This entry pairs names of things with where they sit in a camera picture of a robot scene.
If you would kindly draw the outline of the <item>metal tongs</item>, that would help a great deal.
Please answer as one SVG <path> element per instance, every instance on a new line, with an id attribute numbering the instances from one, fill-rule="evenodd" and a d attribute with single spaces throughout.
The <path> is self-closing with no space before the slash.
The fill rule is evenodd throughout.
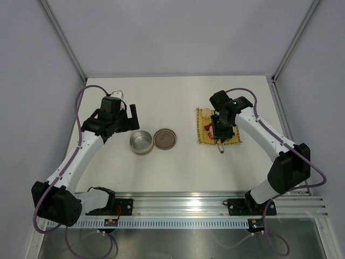
<path id="1" fill-rule="evenodd" d="M 217 146 L 218 151 L 220 152 L 220 154 L 224 154 L 225 148 L 224 148 L 224 145 L 223 145 L 223 142 L 221 141 L 221 139 L 217 140 L 216 146 Z"/>

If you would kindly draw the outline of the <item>round metal lunch box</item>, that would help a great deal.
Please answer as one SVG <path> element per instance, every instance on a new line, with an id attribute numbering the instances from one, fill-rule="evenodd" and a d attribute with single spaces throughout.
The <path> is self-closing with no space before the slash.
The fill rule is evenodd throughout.
<path id="1" fill-rule="evenodd" d="M 147 131 L 137 131 L 129 139 L 131 150 L 137 155 L 146 155 L 153 149 L 153 137 Z"/>

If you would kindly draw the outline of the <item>white steamed bun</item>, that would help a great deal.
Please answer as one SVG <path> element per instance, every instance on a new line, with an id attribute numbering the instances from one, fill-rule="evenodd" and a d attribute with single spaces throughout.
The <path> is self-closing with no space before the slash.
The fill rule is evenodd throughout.
<path id="1" fill-rule="evenodd" d="M 201 117 L 203 119 L 210 119 L 212 115 L 213 115 L 213 111 L 208 108 L 201 110 Z"/>

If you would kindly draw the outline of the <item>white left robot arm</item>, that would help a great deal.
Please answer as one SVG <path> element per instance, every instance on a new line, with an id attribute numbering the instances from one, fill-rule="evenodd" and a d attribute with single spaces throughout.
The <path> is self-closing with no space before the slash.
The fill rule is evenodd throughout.
<path id="1" fill-rule="evenodd" d="M 31 189 L 34 202 L 33 224 L 37 218 L 71 227 L 79 217 L 131 215 L 127 205 L 131 199 L 116 199 L 115 191 L 93 187 L 83 193 L 76 188 L 86 167 L 106 141 L 115 133 L 138 130 L 136 106 L 121 99 L 105 97 L 100 108 L 84 122 L 77 121 L 78 141 L 58 169 L 45 181 L 37 181 Z"/>

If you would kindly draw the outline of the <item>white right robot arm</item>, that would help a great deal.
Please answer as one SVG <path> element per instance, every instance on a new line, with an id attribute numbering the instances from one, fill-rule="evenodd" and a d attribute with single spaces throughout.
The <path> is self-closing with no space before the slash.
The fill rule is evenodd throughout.
<path id="1" fill-rule="evenodd" d="M 285 194 L 309 179 L 309 147 L 295 144 L 269 125 L 263 126 L 264 121 L 248 99 L 231 99 L 227 93 L 220 91 L 210 98 L 210 103 L 215 109 L 211 117 L 215 141 L 231 139 L 233 128 L 237 126 L 255 140 L 272 161 L 266 180 L 245 194 L 244 207 L 249 213 L 258 213 L 269 199 Z"/>

